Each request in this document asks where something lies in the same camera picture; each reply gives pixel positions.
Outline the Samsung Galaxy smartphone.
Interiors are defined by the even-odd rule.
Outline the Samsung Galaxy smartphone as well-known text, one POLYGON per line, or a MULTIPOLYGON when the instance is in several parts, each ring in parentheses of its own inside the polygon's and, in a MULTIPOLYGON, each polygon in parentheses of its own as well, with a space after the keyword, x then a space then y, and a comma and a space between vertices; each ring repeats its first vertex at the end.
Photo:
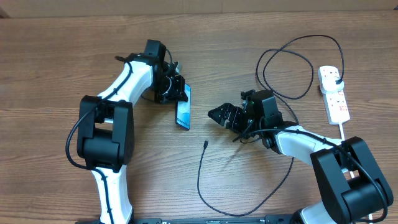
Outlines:
POLYGON ((186 130, 190 129, 191 93, 192 91, 190 86, 188 84, 185 84, 185 94, 188 97, 188 100, 177 102, 175 114, 176 124, 185 128, 186 130))

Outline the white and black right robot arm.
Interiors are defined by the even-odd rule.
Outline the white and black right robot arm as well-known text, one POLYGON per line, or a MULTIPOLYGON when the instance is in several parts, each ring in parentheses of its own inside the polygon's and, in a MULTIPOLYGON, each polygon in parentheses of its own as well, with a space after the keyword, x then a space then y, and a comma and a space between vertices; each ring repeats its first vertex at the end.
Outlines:
POLYGON ((369 223, 367 216, 377 211, 382 215, 374 222, 386 218, 392 189, 363 139, 326 138, 284 120, 270 90, 242 92, 241 98, 242 106, 224 103, 208 116, 238 140, 258 136, 265 148, 310 165, 321 195, 291 215, 267 215, 266 223, 369 223))

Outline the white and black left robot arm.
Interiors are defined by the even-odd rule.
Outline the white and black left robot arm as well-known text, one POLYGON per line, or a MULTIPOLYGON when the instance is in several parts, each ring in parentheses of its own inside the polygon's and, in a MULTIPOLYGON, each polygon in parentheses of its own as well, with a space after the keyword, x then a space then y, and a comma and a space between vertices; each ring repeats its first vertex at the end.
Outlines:
POLYGON ((181 74, 182 66, 165 61, 169 49, 147 40, 142 53, 118 57, 124 65, 115 81, 97 96, 80 101, 79 119, 65 143, 69 162, 93 174, 101 203, 97 223, 133 223, 128 196, 127 165, 134 151, 133 107, 147 90, 158 104, 175 103, 175 123, 191 126, 192 89, 181 74))

